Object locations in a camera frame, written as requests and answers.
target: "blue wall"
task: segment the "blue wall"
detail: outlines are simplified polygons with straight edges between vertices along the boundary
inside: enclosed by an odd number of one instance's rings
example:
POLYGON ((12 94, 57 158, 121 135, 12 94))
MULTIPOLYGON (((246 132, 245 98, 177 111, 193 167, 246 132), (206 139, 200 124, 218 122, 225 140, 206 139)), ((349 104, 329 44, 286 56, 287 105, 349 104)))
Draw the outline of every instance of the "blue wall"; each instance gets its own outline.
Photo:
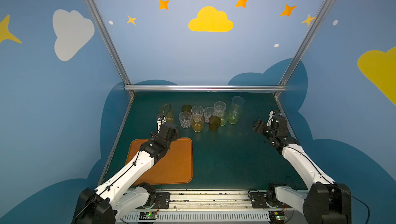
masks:
MULTIPOLYGON (((336 0, 280 95, 304 149, 369 205, 371 224, 396 217, 390 211, 376 218, 382 205, 396 203, 396 106, 359 70, 358 60, 396 46, 394 1, 336 0)), ((366 208, 353 200, 352 209, 353 223, 364 223, 366 208)))
MULTIPOLYGON (((246 8, 235 8, 238 0, 169 0, 168 10, 159 9, 159 0, 95 1, 133 84, 244 85, 239 75, 262 74, 293 57, 308 30, 302 22, 323 0, 248 0, 246 8), (290 17, 280 16, 286 4, 296 6, 290 17), (206 6, 224 11, 232 30, 190 30, 190 20, 206 6)), ((280 78, 284 70, 273 73, 280 78)), ((264 79, 254 85, 277 84, 264 79)))
POLYGON ((68 61, 55 53, 55 11, 92 20, 83 0, 0 7, 0 22, 9 15, 7 30, 0 25, 0 223, 70 223, 78 194, 96 187, 130 97, 96 27, 68 61), (8 31, 22 43, 3 40, 8 31))

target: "metal bracket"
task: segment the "metal bracket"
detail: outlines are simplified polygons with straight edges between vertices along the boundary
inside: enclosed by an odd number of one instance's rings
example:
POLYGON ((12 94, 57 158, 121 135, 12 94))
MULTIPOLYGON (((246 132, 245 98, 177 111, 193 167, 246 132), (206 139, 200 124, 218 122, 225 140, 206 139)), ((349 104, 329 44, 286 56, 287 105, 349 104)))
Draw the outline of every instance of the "metal bracket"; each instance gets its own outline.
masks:
MULTIPOLYGON (((279 202, 277 207, 270 207, 265 199, 265 192, 250 192, 251 206, 253 209, 268 209, 268 208, 283 208, 283 203, 279 202)), ((291 208, 289 205, 285 204, 285 208, 291 208)))
MULTIPOLYGON (((158 200, 161 203, 160 209, 168 209, 169 208, 169 192, 157 192, 155 194, 155 200, 158 200)), ((151 209, 158 209, 158 202, 154 201, 154 206, 151 209)))

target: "clear plastic cup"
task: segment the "clear plastic cup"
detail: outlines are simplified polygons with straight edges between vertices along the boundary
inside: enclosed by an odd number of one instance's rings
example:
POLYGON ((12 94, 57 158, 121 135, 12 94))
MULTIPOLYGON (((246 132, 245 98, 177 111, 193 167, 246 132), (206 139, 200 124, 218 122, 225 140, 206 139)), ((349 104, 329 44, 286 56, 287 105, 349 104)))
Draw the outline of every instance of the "clear plastic cup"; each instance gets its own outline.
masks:
POLYGON ((231 124, 236 124, 243 112, 243 106, 245 104, 244 98, 240 96, 235 96, 232 98, 231 106, 229 110, 228 122, 231 124))
POLYGON ((216 110, 216 116, 219 117, 219 115, 222 115, 222 114, 224 113, 225 108, 226 108, 227 106, 225 105, 224 102, 217 101, 217 102, 213 105, 213 107, 214 107, 215 110, 216 110))
POLYGON ((209 123, 209 118, 216 115, 216 110, 213 107, 206 107, 204 109, 205 122, 209 123))
POLYGON ((202 117, 204 115, 204 109, 202 108, 202 106, 194 106, 193 108, 191 108, 191 115, 200 115, 202 117))
POLYGON ((180 125, 183 128, 188 128, 191 126, 191 113, 190 112, 182 112, 179 114, 180 125))

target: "cup with liquid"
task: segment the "cup with liquid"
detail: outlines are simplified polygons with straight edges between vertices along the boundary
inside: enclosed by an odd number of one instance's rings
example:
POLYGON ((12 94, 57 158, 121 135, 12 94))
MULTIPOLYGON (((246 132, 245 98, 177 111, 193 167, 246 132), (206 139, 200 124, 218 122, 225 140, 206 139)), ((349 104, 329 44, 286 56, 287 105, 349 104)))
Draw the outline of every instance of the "cup with liquid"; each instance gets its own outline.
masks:
POLYGON ((232 98, 228 115, 228 122, 230 124, 236 124, 236 122, 238 122, 239 118, 242 115, 244 104, 244 98, 240 96, 235 96, 232 98))
POLYGON ((223 112, 222 114, 220 114, 219 118, 220 118, 220 126, 224 126, 228 122, 228 113, 223 112))
POLYGON ((191 118, 191 127, 195 132, 201 132, 204 128, 205 119, 199 114, 195 114, 191 118))

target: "orange tray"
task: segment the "orange tray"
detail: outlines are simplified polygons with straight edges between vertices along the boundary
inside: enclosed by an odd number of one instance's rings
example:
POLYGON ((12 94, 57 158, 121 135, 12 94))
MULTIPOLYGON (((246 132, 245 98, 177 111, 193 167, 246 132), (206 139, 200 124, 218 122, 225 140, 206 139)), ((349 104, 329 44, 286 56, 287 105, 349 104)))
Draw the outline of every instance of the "orange tray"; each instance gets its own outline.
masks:
MULTIPOLYGON (((127 164, 139 151, 141 144, 148 139, 137 139, 131 143, 127 164)), ((171 148, 166 155, 153 167, 140 176, 133 185, 143 182, 149 184, 185 184, 192 180, 192 141, 190 138, 180 138, 171 142, 171 148)))

